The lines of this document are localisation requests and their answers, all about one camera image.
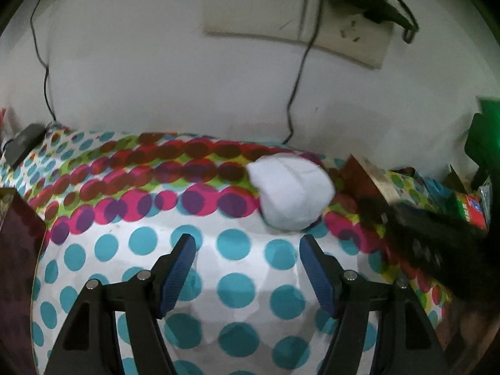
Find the white sock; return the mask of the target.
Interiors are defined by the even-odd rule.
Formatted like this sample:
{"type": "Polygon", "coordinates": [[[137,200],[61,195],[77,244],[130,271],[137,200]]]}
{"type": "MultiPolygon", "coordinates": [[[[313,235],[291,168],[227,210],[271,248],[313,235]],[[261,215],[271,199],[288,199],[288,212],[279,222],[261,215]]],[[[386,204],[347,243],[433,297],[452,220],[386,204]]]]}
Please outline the white sock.
{"type": "Polygon", "coordinates": [[[336,190],[318,164],[290,153],[263,156],[246,166],[263,219],[273,228],[303,230],[315,223],[336,190]]]}

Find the red green medicine box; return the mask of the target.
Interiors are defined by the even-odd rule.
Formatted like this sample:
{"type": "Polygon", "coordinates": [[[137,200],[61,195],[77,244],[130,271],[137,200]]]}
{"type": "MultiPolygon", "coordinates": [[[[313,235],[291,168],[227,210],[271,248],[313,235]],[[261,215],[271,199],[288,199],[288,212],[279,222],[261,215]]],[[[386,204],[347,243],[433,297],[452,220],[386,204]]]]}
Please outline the red green medicine box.
{"type": "Polygon", "coordinates": [[[463,219],[476,228],[487,230],[487,222],[478,199],[456,192],[451,206],[456,217],[463,219]]]}

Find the dark metal tin box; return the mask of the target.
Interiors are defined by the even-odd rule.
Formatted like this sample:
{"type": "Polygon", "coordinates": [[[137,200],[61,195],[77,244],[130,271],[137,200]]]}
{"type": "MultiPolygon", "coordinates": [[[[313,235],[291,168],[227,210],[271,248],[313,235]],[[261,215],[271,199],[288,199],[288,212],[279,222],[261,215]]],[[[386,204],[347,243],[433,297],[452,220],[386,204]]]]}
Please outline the dark metal tin box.
{"type": "Polygon", "coordinates": [[[35,374],[31,297],[45,222],[14,188],[1,189],[1,373],[35,374]]]}

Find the polka dot cloth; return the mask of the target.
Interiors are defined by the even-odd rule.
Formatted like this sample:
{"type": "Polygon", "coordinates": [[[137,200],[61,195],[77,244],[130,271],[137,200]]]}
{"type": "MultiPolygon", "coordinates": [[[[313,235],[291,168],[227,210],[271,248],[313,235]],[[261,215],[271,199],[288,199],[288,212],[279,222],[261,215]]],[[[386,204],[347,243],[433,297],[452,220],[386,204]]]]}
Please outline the polka dot cloth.
{"type": "Polygon", "coordinates": [[[313,299],[299,234],[269,228],[245,167],[274,147],[54,129],[1,182],[45,222],[31,297],[37,372],[87,279],[131,278],[182,234],[197,256],[161,323],[183,373],[308,374],[336,324],[313,299]]]}

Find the black phone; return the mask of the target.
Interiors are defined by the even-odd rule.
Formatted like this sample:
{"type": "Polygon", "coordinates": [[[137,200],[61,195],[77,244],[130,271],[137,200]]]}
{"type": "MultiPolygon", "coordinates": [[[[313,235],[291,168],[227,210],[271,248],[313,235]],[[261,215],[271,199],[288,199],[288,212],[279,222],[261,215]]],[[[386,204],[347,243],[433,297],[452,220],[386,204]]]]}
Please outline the black phone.
{"type": "Polygon", "coordinates": [[[47,127],[44,124],[30,124],[7,141],[3,154],[8,166],[17,169],[28,154],[43,142],[46,132],[47,127]]]}

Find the white wall socket plate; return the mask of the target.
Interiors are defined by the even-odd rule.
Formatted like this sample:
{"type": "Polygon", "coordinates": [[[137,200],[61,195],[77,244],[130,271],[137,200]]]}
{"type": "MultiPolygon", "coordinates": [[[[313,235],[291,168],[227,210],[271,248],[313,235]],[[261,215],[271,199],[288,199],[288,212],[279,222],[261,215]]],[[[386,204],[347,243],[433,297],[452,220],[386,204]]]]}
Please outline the white wall socket plate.
{"type": "Polygon", "coordinates": [[[318,9],[321,25],[314,45],[380,69],[393,39],[391,22],[375,24],[360,8],[328,0],[204,0],[207,34],[262,37],[307,44],[318,9]]]}

